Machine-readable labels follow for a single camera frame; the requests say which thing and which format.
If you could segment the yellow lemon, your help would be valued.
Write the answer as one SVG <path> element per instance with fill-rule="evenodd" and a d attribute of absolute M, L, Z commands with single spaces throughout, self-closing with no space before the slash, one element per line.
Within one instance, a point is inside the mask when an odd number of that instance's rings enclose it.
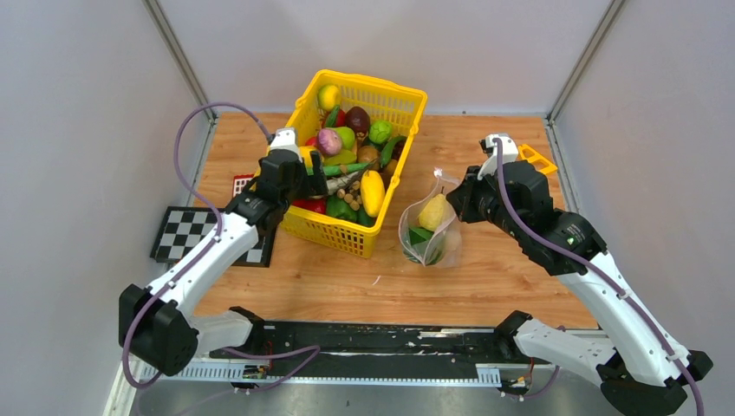
<path fill-rule="evenodd" d="M 300 146 L 299 152 L 304 165 L 309 169 L 314 167 L 314 158 L 317 158 L 320 162 L 323 161 L 322 153 L 315 146 Z"/>

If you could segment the beige pear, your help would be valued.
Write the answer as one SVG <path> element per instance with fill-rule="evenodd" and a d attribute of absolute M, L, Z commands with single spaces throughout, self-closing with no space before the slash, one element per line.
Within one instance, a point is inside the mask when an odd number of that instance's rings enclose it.
<path fill-rule="evenodd" d="M 450 216 L 451 205 L 447 202 L 444 187 L 432 196 L 420 211 L 418 224 L 427 231 L 436 231 Z"/>

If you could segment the purple onion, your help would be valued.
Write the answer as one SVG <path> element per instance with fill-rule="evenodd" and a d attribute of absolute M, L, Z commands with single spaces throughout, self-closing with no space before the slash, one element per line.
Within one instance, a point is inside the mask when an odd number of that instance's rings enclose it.
<path fill-rule="evenodd" d="M 316 135 L 315 146 L 325 156 L 335 156 L 343 147 L 341 136 L 333 128 L 325 127 Z"/>

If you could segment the clear zip top bag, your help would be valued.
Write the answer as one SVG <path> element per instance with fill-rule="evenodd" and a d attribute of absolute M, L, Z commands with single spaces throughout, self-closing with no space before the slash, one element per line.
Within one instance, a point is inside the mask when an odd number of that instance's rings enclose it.
<path fill-rule="evenodd" d="M 462 251 L 460 223 L 447 193 L 459 185 L 459 180 L 436 167 L 435 183 L 429 194 L 402 213 L 399 238 L 404 257 L 425 267 L 451 268 L 458 266 Z"/>

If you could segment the green white bok choy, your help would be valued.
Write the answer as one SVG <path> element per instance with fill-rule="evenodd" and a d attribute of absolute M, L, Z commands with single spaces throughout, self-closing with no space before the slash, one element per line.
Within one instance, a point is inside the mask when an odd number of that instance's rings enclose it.
<path fill-rule="evenodd" d="M 433 266 L 446 255 L 446 237 L 435 237 L 433 231 L 423 227 L 409 227 L 402 242 L 408 243 L 408 247 L 403 248 L 403 255 L 413 263 Z"/>

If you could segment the yellow plastic basket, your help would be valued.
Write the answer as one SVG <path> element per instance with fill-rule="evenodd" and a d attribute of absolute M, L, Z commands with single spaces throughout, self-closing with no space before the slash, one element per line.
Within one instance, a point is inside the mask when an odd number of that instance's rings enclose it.
<path fill-rule="evenodd" d="M 426 92 L 401 86 L 392 81 L 369 75 L 348 74 L 322 69 L 313 76 L 285 123 L 296 130 L 297 138 L 305 140 L 317 133 L 325 114 L 317 105 L 318 89 L 334 84 L 342 94 L 342 102 L 367 110 L 371 117 L 390 121 L 399 134 L 407 137 L 395 173 L 386 190 L 384 204 L 372 227 L 328 217 L 292 206 L 285 213 L 278 229 L 305 240 L 349 252 L 359 257 L 372 256 L 388 207 L 400 184 L 413 140 L 420 130 L 420 121 L 428 100 Z"/>

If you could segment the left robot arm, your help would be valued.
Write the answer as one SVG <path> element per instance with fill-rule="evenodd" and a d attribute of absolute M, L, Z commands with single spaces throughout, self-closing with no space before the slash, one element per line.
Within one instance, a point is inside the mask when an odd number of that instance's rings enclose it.
<path fill-rule="evenodd" d="M 211 286 L 260 237 L 275 230 L 291 203 L 306 194 L 307 169 L 298 149 L 272 149 L 261 158 L 252 188 L 215 211 L 211 231 L 177 264 L 147 287 L 129 285 L 119 299 L 122 362 L 129 356 L 172 376 L 190 360 L 234 347 L 243 357 L 259 356 L 265 334 L 236 310 L 196 317 L 194 309 Z"/>

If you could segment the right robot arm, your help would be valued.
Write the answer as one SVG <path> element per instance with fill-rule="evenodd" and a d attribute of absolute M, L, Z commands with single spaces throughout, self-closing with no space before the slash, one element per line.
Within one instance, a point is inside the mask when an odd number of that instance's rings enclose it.
<path fill-rule="evenodd" d="M 497 326 L 500 358 L 525 355 L 565 368 L 624 415 L 672 415 L 688 398 L 702 410 L 697 382 L 712 369 L 710 357 L 682 346 L 651 316 L 592 224 L 555 208 L 548 180 L 531 164 L 470 166 L 448 199 L 462 222 L 486 221 L 512 237 L 582 301 L 608 337 L 597 343 L 514 311 Z"/>

